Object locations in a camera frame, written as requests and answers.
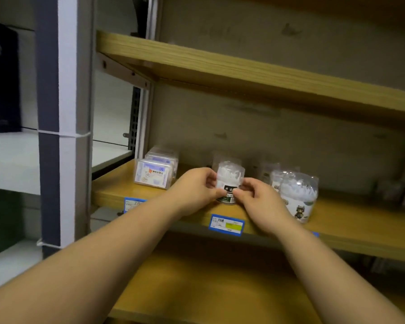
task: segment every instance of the price tag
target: price tag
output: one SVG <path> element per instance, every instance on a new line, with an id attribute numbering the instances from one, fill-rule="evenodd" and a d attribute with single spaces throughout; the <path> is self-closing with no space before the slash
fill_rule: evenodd
<path id="1" fill-rule="evenodd" d="M 124 211 L 123 212 L 128 212 L 130 209 L 135 208 L 142 202 L 145 202 L 145 200 L 138 199 L 138 198 L 124 198 Z"/>
<path id="2" fill-rule="evenodd" d="M 209 229 L 225 234 L 240 236 L 243 233 L 244 220 L 212 214 Z"/>

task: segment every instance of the person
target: person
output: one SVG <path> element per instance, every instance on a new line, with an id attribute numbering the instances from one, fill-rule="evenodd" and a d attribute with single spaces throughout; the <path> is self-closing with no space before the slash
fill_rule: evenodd
<path id="1" fill-rule="evenodd" d="M 146 201 L 0 287 L 0 323 L 102 323 L 169 226 L 225 196 L 209 168 Z M 245 178 L 234 196 L 276 237 L 326 324 L 405 323 L 405 315 L 304 229 L 269 185 Z"/>

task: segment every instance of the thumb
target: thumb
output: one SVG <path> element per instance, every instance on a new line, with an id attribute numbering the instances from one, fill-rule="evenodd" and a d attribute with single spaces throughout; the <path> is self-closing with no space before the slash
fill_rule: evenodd
<path id="1" fill-rule="evenodd" d="M 221 198 L 223 196 L 227 196 L 227 191 L 225 191 L 224 189 L 220 189 L 220 188 L 210 189 L 210 196 L 213 200 L 217 199 L 217 198 Z"/>
<path id="2" fill-rule="evenodd" d="M 235 188 L 234 190 L 232 190 L 232 194 L 245 206 L 249 201 L 253 199 L 249 191 L 244 191 L 239 188 Z"/>

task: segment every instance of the cartoon character on label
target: cartoon character on label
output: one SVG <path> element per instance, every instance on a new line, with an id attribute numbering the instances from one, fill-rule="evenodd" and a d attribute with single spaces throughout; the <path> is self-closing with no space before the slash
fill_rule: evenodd
<path id="1" fill-rule="evenodd" d="M 297 219 L 303 218 L 304 206 L 297 206 L 296 213 L 294 215 Z"/>

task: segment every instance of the white cable tie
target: white cable tie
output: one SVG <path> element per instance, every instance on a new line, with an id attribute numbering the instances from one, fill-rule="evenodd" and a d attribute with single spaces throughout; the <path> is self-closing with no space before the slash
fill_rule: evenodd
<path id="1" fill-rule="evenodd" d="M 62 132 L 51 132 L 51 131 L 44 131 L 44 130 L 38 130 L 38 133 L 44 133 L 44 134 L 53 134 L 53 135 L 58 135 L 62 137 L 87 137 L 92 134 L 92 132 L 87 132 L 86 134 L 77 134 L 77 133 L 62 133 Z"/>
<path id="2" fill-rule="evenodd" d="M 37 245 L 38 247 L 43 247 L 43 246 L 45 246 L 45 247 L 50 247 L 50 248 L 59 249 L 59 250 L 63 249 L 63 247 L 59 247 L 59 246 L 57 246 L 57 245 L 50 245 L 49 243 L 43 242 L 43 241 L 42 241 L 42 238 L 40 238 L 40 239 L 38 240 L 38 242 L 36 242 L 36 245 Z"/>

